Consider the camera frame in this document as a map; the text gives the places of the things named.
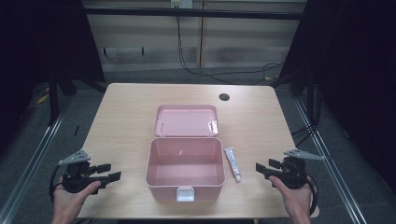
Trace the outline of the person's left hand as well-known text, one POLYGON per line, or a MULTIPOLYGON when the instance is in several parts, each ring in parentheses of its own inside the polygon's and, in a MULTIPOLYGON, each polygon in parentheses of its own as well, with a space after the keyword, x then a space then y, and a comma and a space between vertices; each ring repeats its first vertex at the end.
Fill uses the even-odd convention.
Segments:
POLYGON ((100 181, 92 182, 78 193, 70 193, 62 185, 53 192, 53 216, 50 224, 72 224, 77 218, 86 199, 101 185, 100 181))

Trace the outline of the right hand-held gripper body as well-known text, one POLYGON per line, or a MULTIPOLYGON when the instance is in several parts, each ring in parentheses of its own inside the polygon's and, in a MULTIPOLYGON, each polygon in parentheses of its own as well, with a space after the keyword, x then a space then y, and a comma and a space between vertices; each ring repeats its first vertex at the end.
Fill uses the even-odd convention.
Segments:
POLYGON ((299 189, 307 183, 306 160, 323 161, 324 157, 300 149, 284 152, 285 158, 281 162, 282 173, 286 176, 284 184, 289 189, 299 189))

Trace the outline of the black curtain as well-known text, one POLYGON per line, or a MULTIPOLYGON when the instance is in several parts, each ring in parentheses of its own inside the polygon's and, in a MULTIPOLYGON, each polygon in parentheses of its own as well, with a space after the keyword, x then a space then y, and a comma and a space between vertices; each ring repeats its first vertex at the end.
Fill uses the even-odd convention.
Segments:
POLYGON ((306 0, 281 75, 296 93, 315 80, 396 194, 396 0, 306 0))
POLYGON ((7 150, 33 88, 105 80, 82 0, 0 0, 0 153, 7 150))

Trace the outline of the metal floor rail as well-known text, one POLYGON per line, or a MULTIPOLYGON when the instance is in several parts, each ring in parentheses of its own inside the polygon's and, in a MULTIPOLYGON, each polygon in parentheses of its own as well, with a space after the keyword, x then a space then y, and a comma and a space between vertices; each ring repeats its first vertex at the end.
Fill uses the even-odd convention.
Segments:
POLYGON ((0 224, 12 223, 69 106, 69 99, 60 103, 59 115, 51 121, 50 105, 34 104, 22 120, 7 155, 0 160, 0 224))
POLYGON ((318 151, 318 154, 323 158, 325 167, 330 175, 332 182, 334 183, 338 194, 354 224, 368 224, 364 217, 361 208, 356 201, 355 197, 351 193, 345 179, 342 177, 338 167, 332 159, 331 153, 327 148, 324 140, 322 139, 319 131, 313 126, 310 119, 308 118, 307 108, 303 101, 300 99, 294 100, 297 109, 303 119, 305 127, 308 129, 309 134, 314 142, 314 145, 318 151))

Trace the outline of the white wall socket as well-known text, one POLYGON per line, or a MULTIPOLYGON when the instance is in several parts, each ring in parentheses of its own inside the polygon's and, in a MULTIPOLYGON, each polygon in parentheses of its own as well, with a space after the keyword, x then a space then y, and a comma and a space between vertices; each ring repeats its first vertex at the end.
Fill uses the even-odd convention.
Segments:
POLYGON ((193 2, 192 0, 170 0, 170 7, 192 9, 193 2))

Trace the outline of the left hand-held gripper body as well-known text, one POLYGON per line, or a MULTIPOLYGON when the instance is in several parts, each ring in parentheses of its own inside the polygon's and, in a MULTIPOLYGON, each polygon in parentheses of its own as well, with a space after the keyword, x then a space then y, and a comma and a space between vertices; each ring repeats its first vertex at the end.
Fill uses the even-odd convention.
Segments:
POLYGON ((66 191, 71 193, 81 192, 97 180, 92 175, 99 173, 99 168, 98 166, 91 166, 90 159, 88 153, 81 149, 58 162, 60 166, 66 166, 62 182, 66 191))

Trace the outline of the white ointment tube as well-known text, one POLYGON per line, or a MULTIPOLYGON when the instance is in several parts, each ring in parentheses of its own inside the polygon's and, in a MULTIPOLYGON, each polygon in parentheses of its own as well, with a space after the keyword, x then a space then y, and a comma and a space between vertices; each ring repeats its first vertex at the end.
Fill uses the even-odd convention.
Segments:
POLYGON ((237 183, 239 183, 241 181, 241 175, 240 175, 240 170, 239 170, 239 166, 237 164, 234 152, 233 152, 233 148, 232 147, 228 147, 224 149, 224 152, 226 154, 226 157, 231 165, 232 171, 233 171, 233 176, 236 180, 237 183))

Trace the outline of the pink plastic storage box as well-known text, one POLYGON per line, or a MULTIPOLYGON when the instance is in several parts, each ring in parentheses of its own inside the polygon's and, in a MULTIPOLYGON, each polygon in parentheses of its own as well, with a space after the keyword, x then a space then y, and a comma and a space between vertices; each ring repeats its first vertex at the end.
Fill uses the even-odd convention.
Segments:
POLYGON ((215 201, 226 180, 217 109, 213 105, 161 105, 153 132, 146 183, 154 199, 215 201))

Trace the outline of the person's right hand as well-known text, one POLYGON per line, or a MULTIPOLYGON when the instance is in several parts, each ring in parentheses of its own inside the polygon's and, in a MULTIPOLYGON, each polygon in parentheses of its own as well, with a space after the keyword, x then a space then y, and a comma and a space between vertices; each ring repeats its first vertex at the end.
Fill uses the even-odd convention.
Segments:
POLYGON ((305 184, 299 189, 289 189, 275 176, 270 176, 269 181, 281 193, 286 212, 290 217, 290 223, 311 224, 311 189, 309 185, 305 184))

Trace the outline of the black horizontal frame bar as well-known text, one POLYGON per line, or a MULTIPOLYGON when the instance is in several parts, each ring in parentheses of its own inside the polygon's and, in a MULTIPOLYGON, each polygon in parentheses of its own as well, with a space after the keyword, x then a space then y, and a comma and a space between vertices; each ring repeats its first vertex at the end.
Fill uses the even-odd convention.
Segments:
POLYGON ((304 19, 304 13, 266 12, 266 11, 235 11, 215 9, 186 8, 136 8, 136 7, 84 7, 86 14, 94 15, 131 15, 131 16, 169 16, 197 18, 232 18, 299 21, 304 19))

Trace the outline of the black metal stand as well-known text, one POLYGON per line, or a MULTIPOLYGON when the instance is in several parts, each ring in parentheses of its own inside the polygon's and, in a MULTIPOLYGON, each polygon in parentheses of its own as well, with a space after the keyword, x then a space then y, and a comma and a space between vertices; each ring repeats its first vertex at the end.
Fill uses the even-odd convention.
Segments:
POLYGON ((49 75, 49 105, 50 117, 49 126, 51 126, 59 117, 59 103, 58 103, 58 86, 57 79, 53 72, 49 75))
POLYGON ((306 110, 310 124, 314 124, 315 120, 315 81, 311 72, 308 73, 306 110))

